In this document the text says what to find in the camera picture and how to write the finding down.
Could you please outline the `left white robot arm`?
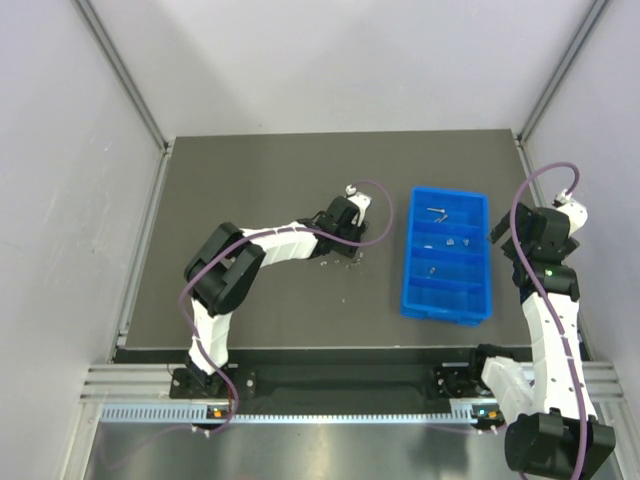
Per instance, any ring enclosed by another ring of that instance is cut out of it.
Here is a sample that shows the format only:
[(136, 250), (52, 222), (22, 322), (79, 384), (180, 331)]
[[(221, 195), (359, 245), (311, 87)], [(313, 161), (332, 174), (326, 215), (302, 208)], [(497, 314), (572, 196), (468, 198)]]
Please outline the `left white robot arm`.
[(290, 260), (330, 253), (352, 258), (368, 228), (371, 197), (353, 186), (311, 218), (274, 229), (240, 229), (221, 224), (184, 271), (193, 313), (186, 368), (203, 388), (217, 383), (216, 369), (228, 361), (228, 334), (233, 312), (246, 299), (259, 271)]

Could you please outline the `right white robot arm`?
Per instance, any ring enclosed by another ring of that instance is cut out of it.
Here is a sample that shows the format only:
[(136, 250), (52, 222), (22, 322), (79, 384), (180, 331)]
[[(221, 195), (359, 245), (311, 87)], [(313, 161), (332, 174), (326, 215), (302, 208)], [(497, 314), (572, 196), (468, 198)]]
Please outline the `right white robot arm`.
[(579, 246), (574, 233), (586, 208), (563, 191), (552, 206), (518, 203), (488, 239), (502, 245), (513, 266), (532, 349), (533, 376), (505, 349), (481, 346), (481, 385), (506, 423), (505, 458), (519, 473), (548, 479), (590, 479), (613, 453), (612, 427), (599, 422), (586, 389), (578, 313), (580, 290), (565, 259)]

